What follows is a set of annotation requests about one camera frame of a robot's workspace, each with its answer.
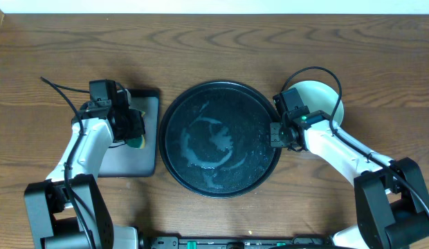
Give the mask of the light green plate front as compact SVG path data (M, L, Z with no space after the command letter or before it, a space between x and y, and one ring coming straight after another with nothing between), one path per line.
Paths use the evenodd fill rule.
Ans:
M338 94L328 85L313 80L301 81L290 89L295 89L302 103L308 108L307 114L294 116L295 120L312 125L323 120L329 121L338 101Z

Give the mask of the green sponge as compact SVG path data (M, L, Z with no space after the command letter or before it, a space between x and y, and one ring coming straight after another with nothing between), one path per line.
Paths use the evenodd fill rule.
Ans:
M145 137L141 135L137 138L130 138L126 140L127 146L134 149L143 149L145 147Z

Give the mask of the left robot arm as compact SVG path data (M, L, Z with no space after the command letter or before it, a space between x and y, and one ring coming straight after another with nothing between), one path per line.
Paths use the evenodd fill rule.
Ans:
M128 105L75 109L72 136L44 181L31 183L24 201L36 248L139 248L133 226L113 223L97 179L115 142L139 138L143 112Z

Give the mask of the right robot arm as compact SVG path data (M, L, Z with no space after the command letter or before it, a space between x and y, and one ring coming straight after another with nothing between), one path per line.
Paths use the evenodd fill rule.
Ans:
M394 160L357 141L324 111L301 109L270 125L273 147L309 151L353 186L357 224L337 232L344 248L407 248L429 237L429 193L410 158Z

